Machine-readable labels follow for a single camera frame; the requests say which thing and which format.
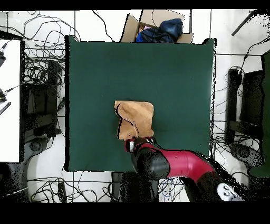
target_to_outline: black stand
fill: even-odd
[[[245,25],[249,20],[251,20],[252,18],[254,18],[257,14],[263,15],[263,14],[267,14],[268,10],[253,10],[245,19],[244,21],[241,22],[241,24],[238,26],[238,28],[236,28],[236,30],[232,33],[232,36],[234,36],[241,28],[243,25]]]

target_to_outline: tangled wires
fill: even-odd
[[[159,184],[159,195],[163,195],[164,202],[174,202],[177,197],[180,200],[180,193],[184,188],[184,183],[180,178],[166,178]]]
[[[38,181],[40,179],[44,179],[44,178],[38,178],[38,179],[34,179],[34,180],[29,180],[29,181]],[[104,186],[102,188],[104,195],[98,199],[97,194],[93,190],[89,189],[89,190],[81,191],[79,189],[79,186],[78,186],[78,188],[76,188],[76,187],[70,185],[68,182],[66,182],[63,178],[50,177],[50,178],[46,178],[46,179],[55,179],[55,180],[53,180],[53,181],[48,180],[40,188],[38,188],[38,190],[34,194],[32,194],[31,202],[60,203],[63,201],[63,197],[66,197],[66,200],[68,201],[68,203],[72,203],[78,197],[82,197],[86,202],[99,202],[105,196],[109,197],[112,200],[117,201],[117,199],[110,192],[110,186],[112,185],[112,183],[109,183],[108,187]],[[60,192],[58,190],[58,185],[61,182],[64,182],[64,184],[71,187],[76,192],[64,196],[63,192]],[[86,192],[91,192],[94,195],[94,200],[90,201],[89,199],[87,199],[87,197],[84,195],[84,193],[86,193]],[[43,199],[38,200],[37,199],[38,195],[39,195],[39,197],[43,197]]]

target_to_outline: brown cloth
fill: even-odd
[[[154,106],[149,102],[115,101],[115,113],[120,117],[117,137],[126,140],[135,137],[151,137]]]

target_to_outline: cardboard piece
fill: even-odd
[[[116,114],[120,117],[118,139],[126,140],[135,137],[151,137],[154,106],[149,102],[120,100],[114,102]]]
[[[126,24],[124,26],[122,38],[120,42],[129,43],[135,42],[136,34],[140,26],[149,26],[151,28],[158,28],[163,21],[172,20],[173,18],[180,18],[184,22],[185,16],[169,10],[143,10],[141,18],[138,21],[131,14],[128,14]],[[183,33],[178,39],[177,43],[191,43],[193,33]]]

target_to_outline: cardboard box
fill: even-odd
[[[169,10],[143,10],[138,21],[131,14],[128,14],[120,42],[135,42],[140,26],[158,28],[163,21],[173,18],[180,18],[184,22],[185,16]],[[191,43],[192,39],[193,33],[183,33],[177,39],[177,43]]]

